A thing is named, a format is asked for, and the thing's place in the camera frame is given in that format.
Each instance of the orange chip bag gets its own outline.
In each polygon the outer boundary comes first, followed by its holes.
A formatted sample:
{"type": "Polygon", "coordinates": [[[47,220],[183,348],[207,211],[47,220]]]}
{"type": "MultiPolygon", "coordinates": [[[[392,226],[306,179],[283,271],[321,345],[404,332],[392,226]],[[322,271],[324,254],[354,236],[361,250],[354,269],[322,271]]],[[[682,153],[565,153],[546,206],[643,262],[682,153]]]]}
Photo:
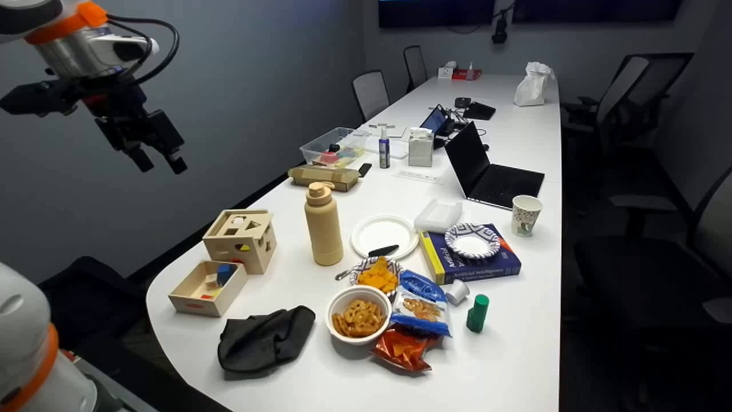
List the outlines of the orange chip bag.
{"type": "Polygon", "coordinates": [[[424,354],[435,341],[404,327],[389,327],[375,342],[375,354],[400,370],[424,373],[429,370],[424,354]]]}

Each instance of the snack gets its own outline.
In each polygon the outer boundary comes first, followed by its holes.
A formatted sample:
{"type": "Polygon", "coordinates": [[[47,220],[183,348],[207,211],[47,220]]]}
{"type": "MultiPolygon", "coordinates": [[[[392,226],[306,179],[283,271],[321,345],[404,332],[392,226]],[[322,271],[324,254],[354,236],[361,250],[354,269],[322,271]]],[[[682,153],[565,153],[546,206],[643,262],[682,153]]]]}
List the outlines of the snack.
{"type": "Polygon", "coordinates": [[[428,337],[449,337],[443,290],[428,277],[404,269],[393,299],[392,323],[428,337]]]}
{"type": "Polygon", "coordinates": [[[424,353],[432,348],[437,339],[421,337],[412,330],[389,327],[375,342],[377,359],[410,373],[429,370],[424,353]]]}
{"type": "Polygon", "coordinates": [[[351,299],[346,311],[333,312],[331,319],[342,337],[367,337],[387,323],[387,315],[371,299],[351,299]]]}
{"type": "Polygon", "coordinates": [[[387,258],[375,258],[357,275],[357,283],[380,287],[381,292],[393,292],[397,277],[387,258]]]}

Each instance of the plate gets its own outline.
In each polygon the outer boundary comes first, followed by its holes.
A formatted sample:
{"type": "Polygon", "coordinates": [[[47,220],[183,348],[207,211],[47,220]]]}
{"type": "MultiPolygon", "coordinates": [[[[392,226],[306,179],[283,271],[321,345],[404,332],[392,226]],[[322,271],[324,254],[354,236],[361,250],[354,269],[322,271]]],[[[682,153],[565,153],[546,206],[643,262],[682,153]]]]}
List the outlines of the plate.
{"type": "Polygon", "coordinates": [[[383,244],[397,244],[389,258],[397,260],[414,252],[419,237],[400,218],[375,218],[357,224],[357,229],[350,236],[350,244],[358,255],[367,255],[371,250],[383,246],[383,244]]]}
{"type": "Polygon", "coordinates": [[[443,239],[456,254],[467,258],[488,258],[501,250],[499,236],[483,224],[457,224],[443,234],[443,239]]]}

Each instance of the black laptop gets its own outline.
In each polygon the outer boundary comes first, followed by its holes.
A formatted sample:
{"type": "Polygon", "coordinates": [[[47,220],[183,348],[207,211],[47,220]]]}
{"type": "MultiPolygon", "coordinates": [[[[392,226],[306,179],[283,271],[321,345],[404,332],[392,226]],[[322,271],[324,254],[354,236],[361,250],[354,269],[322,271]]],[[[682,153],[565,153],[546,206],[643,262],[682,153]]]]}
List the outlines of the black laptop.
{"type": "Polygon", "coordinates": [[[516,195],[538,195],[545,174],[489,164],[476,124],[462,128],[449,144],[449,157],[467,196],[509,208],[516,195]]]}

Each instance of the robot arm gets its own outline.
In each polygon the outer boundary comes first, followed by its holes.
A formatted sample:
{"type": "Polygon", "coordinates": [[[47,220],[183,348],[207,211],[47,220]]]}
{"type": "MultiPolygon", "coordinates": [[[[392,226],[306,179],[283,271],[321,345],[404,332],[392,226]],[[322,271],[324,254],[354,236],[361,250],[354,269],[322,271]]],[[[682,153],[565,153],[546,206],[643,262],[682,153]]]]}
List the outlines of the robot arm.
{"type": "Polygon", "coordinates": [[[71,113],[83,101],[116,150],[147,171],[154,167],[141,144],[164,155],[168,167],[186,168],[179,149],[183,136],[164,111],[143,110],[141,82],[158,76],[179,49],[179,32],[154,18],[120,18],[93,0],[0,0],[0,44],[24,36],[58,79],[21,84],[0,98],[12,113],[71,113]],[[126,23],[154,23],[173,32],[168,55],[147,76],[134,71],[158,44],[126,23]],[[112,34],[116,24],[134,36],[112,34]]]}

